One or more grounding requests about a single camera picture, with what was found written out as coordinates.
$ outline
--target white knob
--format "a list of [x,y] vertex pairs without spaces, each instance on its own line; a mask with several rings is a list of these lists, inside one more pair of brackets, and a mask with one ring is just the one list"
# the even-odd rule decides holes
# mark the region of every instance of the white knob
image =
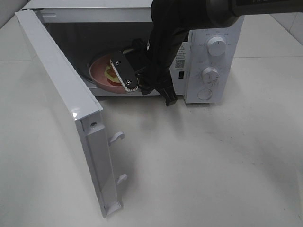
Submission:
[[202,72],[203,83],[211,84],[218,81],[220,75],[216,68],[208,67]]
[[210,55],[218,57],[225,53],[226,41],[220,36],[215,36],[207,42],[207,49]]

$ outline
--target microwave door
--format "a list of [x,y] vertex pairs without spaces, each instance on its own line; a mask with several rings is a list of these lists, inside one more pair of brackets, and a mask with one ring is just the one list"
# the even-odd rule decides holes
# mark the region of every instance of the microwave door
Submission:
[[125,179],[125,175],[117,179],[114,177],[109,145],[124,135],[119,132],[111,138],[107,137],[101,115],[102,106],[34,11],[20,11],[16,16],[33,64],[41,68],[42,89],[45,90],[48,100],[45,105],[60,125],[62,136],[72,147],[72,157],[76,157],[76,164],[80,165],[82,162],[80,169],[90,173],[90,185],[94,187],[102,215],[105,217],[122,207],[116,186]]

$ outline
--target table surface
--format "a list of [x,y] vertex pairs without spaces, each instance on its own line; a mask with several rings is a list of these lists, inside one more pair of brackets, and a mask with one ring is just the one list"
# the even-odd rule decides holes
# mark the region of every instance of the table surface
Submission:
[[0,226],[301,227],[303,46],[245,18],[221,103],[100,99],[124,208],[103,219],[43,101],[16,18],[0,30]]

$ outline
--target microwave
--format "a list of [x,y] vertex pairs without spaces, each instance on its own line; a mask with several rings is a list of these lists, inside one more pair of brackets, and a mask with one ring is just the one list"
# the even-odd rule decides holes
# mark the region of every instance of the microwave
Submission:
[[[141,96],[112,92],[92,80],[92,66],[133,39],[148,41],[152,0],[31,0],[16,13],[33,63],[42,65],[49,106],[71,146],[86,159],[102,216],[122,208],[117,193],[127,175],[114,176],[110,145],[98,96]],[[244,17],[229,28],[190,31],[170,72],[185,103],[215,103],[223,96]],[[149,95],[159,95],[156,91]]]

